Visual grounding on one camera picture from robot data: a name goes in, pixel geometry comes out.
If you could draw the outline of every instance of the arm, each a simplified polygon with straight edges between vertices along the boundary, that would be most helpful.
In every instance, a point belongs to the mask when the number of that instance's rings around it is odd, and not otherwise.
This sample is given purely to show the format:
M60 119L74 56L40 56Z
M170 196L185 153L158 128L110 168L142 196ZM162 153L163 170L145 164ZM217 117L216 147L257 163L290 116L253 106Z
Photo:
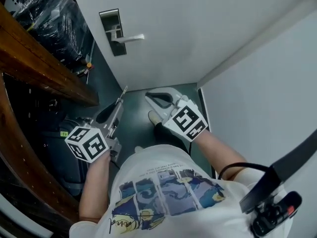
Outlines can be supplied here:
M90 164L79 203L79 220L98 223L108 209L110 154L105 152Z
M245 158L239 153L222 143L206 129L195 138L194 142L198 144L200 150L218 174L225 166L237 162L246 162ZM229 168L222 178L224 180L233 180L242 169Z

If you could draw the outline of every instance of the wooden edge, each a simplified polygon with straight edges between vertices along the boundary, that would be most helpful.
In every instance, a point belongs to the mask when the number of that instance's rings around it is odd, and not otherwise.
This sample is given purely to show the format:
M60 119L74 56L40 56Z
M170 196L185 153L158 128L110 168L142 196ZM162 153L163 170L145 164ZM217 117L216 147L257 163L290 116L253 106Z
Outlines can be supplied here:
M63 79L62 88L61 84L56 83L56 88L51 86L45 86L42 88L48 91L48 87L59 90L64 94L71 96L73 101L84 103L87 106L96 106L99 104L98 95L84 84L77 76L60 63L52 54L50 54L42 45L40 45L23 27L11 16L11 14L0 4L0 28L2 61L5 62L5 58L11 58L22 63L21 66L26 66L32 72L32 75L38 75L42 78L42 84L50 83L54 84L57 79ZM8 63L7 67L10 70L5 71L7 74L17 78L16 71L20 66L14 67L14 64Z
M30 85L37 85L37 86L40 86L39 88L40 89L43 89L43 88L46 88L47 92L51 93L51 94L54 94L54 95L57 95L57 96L60 96L61 98L65 98L65 94L43 84L41 81L35 79L35 78L32 78L30 77L29 74L27 73L23 73L22 70L17 70L17 73L14 73L14 75L12 75L13 73L11 72L10 74L8 74L7 72L8 71L12 71L13 69L10 68L5 62L1 61L1 58L0 58L0 71L13 77L14 79L16 80L19 80L19 78L24 78L24 81L25 83L27 84L30 84Z
M70 223L78 221L78 202L59 185L24 136L0 74L0 158L38 200Z

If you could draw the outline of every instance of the door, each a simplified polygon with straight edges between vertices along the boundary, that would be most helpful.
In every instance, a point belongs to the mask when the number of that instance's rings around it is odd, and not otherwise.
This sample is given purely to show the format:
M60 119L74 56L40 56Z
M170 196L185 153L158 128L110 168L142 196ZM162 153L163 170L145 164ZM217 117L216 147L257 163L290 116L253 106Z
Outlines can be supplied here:
M297 0L77 0L120 86L196 83ZM118 9L126 55L114 56L99 13Z

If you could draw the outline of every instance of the foot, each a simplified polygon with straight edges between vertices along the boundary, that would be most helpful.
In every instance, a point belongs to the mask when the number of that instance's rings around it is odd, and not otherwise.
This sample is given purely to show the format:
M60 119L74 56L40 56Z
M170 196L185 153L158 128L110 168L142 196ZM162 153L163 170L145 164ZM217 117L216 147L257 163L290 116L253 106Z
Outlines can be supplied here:
M134 152L135 153L138 153L138 152L141 152L142 150L143 150L144 148L143 147L141 147L141 146L136 146L135 148L134 148Z
M153 110L151 110L149 113L148 113L148 117L149 117L149 120L151 121L151 123L153 123L154 126L156 126L158 123L162 122L162 119L159 117L159 115L154 112Z

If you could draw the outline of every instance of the cable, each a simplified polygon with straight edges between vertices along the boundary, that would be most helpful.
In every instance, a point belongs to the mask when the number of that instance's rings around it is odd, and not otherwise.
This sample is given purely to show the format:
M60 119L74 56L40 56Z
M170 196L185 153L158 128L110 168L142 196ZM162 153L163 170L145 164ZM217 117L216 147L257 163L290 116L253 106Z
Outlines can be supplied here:
M120 169L120 167L118 166L118 164L112 160L110 160L110 162L112 162L118 169Z
M188 154L189 154L189 156L192 156L192 142L189 143Z
M254 163L247 163L247 162L237 162L237 163L233 163L233 164L230 164L228 166L225 166L219 176L218 176L218 180L220 180L222 178L222 175L224 172L227 171L227 169L229 168L235 168L235 167L242 167L242 168L250 168L250 169L257 169L257 170L260 170L260 171L263 171L263 172L266 172L268 170L268 167L266 166L263 166L263 165L260 165L260 164L254 164Z

